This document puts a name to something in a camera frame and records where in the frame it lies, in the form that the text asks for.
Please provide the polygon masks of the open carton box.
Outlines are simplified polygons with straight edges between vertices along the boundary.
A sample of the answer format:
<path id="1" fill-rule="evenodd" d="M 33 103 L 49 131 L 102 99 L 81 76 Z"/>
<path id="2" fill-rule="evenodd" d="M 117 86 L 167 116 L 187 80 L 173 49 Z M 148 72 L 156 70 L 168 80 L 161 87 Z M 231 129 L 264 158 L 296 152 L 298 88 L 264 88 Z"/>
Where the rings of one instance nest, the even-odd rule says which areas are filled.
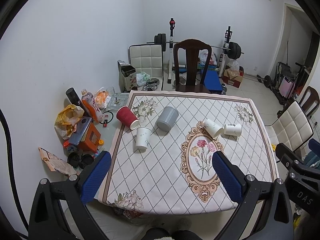
<path id="1" fill-rule="evenodd" d="M 137 90 L 136 69 L 131 64 L 118 60 L 119 86 L 122 92 Z"/>

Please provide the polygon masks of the yellow plastic bag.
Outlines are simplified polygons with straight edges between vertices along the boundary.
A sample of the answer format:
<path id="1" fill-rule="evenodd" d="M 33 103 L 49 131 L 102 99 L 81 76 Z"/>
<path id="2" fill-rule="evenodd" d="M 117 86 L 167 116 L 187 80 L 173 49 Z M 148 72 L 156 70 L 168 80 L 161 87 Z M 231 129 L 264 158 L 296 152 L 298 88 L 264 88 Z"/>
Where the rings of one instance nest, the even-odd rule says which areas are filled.
<path id="1" fill-rule="evenodd" d="M 67 140 L 73 134 L 74 126 L 83 117 L 84 110 L 80 106 L 69 104 L 56 117 L 54 129 L 57 134 Z"/>

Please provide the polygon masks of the white cup lying right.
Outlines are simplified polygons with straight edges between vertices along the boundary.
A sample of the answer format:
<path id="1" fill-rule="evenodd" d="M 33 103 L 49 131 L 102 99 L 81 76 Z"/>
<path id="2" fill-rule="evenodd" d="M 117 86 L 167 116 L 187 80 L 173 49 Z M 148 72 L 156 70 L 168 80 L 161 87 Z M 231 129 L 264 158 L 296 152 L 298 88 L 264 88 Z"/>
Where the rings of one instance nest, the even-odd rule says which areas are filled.
<path id="1" fill-rule="evenodd" d="M 240 137 L 242 134 L 242 126 L 240 124 L 225 124 L 223 127 L 223 133 L 225 135 Z"/>

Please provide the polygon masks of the white cup lying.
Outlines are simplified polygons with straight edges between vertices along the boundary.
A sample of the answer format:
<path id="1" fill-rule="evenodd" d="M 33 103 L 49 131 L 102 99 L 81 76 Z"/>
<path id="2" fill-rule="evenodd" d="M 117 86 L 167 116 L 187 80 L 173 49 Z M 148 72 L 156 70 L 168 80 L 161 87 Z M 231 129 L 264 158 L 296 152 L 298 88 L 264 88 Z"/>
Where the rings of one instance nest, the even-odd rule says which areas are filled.
<path id="1" fill-rule="evenodd" d="M 216 139 L 223 132 L 223 127 L 210 119 L 204 121 L 204 129 L 213 139 Z"/>
<path id="2" fill-rule="evenodd" d="M 223 133 L 225 135 L 240 137 L 242 134 L 242 126 L 240 124 L 225 124 L 223 127 Z"/>

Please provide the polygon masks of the black round lids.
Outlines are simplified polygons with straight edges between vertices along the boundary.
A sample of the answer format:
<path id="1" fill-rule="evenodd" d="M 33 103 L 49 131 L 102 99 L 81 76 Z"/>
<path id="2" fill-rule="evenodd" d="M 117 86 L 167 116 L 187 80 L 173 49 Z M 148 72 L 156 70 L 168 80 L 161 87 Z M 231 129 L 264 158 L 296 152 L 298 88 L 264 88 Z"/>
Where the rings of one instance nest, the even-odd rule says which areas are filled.
<path id="1" fill-rule="evenodd" d="M 91 165 L 94 158 L 90 154 L 79 155 L 76 152 L 70 153 L 67 158 L 67 163 L 73 168 L 84 169 L 86 166 Z"/>

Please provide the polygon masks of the orange box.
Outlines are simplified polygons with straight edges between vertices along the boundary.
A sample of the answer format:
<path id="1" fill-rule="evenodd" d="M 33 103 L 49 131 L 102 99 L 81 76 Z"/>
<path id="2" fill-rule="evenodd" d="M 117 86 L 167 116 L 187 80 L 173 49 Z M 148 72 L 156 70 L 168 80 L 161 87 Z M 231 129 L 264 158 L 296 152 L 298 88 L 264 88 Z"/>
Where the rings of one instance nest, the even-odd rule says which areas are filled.
<path id="1" fill-rule="evenodd" d="M 98 149 L 100 138 L 101 138 L 100 132 L 97 130 L 97 128 L 93 123 L 90 123 L 78 147 L 80 148 L 80 150 L 84 152 L 95 153 Z"/>

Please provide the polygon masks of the orange snack bag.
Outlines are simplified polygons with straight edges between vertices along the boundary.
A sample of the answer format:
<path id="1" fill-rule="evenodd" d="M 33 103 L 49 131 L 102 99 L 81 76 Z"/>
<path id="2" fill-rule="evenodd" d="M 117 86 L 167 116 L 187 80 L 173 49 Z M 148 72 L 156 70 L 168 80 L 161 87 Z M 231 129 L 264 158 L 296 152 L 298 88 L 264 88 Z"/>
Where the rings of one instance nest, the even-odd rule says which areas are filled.
<path id="1" fill-rule="evenodd" d="M 111 96 L 109 92 L 104 88 L 101 87 L 95 94 L 94 94 L 94 99 L 97 107 L 100 110 L 103 110 L 107 107 L 107 104 L 111 100 Z"/>

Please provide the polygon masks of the brown cardboard box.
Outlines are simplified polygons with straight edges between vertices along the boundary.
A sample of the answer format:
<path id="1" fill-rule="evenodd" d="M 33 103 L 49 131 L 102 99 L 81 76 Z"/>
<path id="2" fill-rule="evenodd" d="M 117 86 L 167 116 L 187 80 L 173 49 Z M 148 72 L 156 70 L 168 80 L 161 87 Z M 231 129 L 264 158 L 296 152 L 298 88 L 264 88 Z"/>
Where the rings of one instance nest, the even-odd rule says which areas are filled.
<path id="1" fill-rule="evenodd" d="M 225 68 L 222 80 L 225 84 L 231 85 L 235 88 L 239 88 L 244 75 L 244 69 L 242 66 L 239 67 L 238 71 L 231 70 L 229 66 Z"/>

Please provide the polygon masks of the cream padded chair back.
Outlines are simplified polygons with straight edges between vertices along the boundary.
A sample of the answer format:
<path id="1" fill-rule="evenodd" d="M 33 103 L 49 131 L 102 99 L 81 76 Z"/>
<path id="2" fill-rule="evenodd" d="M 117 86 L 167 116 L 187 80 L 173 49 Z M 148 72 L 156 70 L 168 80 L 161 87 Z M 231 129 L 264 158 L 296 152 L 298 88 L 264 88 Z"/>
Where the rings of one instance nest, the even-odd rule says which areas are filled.
<path id="1" fill-rule="evenodd" d="M 163 51 L 160 44 L 139 44 L 129 47 L 129 63 L 136 74 L 147 74 L 150 79 L 159 80 L 157 89 L 163 88 Z"/>

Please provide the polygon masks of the white cup lying left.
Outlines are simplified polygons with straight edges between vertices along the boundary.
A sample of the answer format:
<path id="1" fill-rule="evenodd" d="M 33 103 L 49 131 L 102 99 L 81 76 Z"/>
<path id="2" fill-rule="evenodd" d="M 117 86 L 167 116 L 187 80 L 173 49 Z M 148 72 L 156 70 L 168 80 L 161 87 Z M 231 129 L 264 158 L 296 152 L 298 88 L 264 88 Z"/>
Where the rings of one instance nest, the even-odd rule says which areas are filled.
<path id="1" fill-rule="evenodd" d="M 210 119 L 204 121 L 204 129 L 213 139 L 216 139 L 223 132 L 223 127 Z"/>

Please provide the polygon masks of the black cylinder bottle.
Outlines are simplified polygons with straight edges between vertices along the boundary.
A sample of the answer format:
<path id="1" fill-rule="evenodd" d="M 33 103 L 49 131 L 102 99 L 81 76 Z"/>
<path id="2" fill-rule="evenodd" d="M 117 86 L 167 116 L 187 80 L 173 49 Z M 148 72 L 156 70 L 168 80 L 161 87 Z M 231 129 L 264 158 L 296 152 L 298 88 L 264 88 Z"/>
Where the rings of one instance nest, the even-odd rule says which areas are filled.
<path id="1" fill-rule="evenodd" d="M 84 110 L 84 116 L 88 116 L 85 106 L 82 104 L 81 99 L 78 97 L 78 94 L 76 93 L 73 87 L 66 90 L 66 96 L 71 104 L 79 106 Z"/>

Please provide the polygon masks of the pink suitcase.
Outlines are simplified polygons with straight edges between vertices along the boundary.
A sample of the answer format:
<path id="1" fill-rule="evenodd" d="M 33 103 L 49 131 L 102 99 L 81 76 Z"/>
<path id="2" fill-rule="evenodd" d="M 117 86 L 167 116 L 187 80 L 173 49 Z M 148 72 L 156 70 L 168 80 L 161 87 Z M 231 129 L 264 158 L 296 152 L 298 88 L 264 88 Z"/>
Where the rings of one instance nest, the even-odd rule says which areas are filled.
<path id="1" fill-rule="evenodd" d="M 279 86 L 279 93 L 285 99 L 288 99 L 295 87 L 295 83 L 287 76 L 283 77 L 282 82 Z"/>

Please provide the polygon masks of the grey plastic cup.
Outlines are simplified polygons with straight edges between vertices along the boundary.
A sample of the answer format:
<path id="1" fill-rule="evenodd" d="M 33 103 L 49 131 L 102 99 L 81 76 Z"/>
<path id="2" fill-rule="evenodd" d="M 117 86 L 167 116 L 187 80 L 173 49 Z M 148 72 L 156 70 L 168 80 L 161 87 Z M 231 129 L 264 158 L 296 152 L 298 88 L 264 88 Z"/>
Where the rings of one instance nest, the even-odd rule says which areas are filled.
<path id="1" fill-rule="evenodd" d="M 156 121 L 156 125 L 164 132 L 169 132 L 175 125 L 179 113 L 174 107 L 167 106 L 163 109 Z"/>

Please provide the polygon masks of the white paper cup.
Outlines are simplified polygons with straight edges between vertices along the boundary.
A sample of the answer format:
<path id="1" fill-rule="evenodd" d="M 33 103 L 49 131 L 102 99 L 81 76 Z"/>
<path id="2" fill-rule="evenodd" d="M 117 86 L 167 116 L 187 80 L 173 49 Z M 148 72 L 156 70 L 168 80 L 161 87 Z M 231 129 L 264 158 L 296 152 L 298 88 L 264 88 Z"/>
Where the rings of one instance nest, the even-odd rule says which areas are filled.
<path id="1" fill-rule="evenodd" d="M 146 150 L 149 145 L 150 136 L 151 136 L 151 129 L 147 127 L 137 128 L 136 148 L 143 151 Z"/>

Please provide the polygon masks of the cream padded chair right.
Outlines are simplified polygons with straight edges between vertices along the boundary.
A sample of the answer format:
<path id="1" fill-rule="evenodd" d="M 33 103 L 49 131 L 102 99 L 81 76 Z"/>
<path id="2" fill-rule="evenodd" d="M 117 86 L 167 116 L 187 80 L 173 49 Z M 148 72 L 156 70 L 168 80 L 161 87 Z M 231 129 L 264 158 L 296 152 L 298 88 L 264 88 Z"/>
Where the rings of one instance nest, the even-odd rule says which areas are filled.
<path id="1" fill-rule="evenodd" d="M 296 101 L 272 125 L 265 128 L 271 144 L 283 143 L 293 152 L 313 136 L 312 126 Z"/>

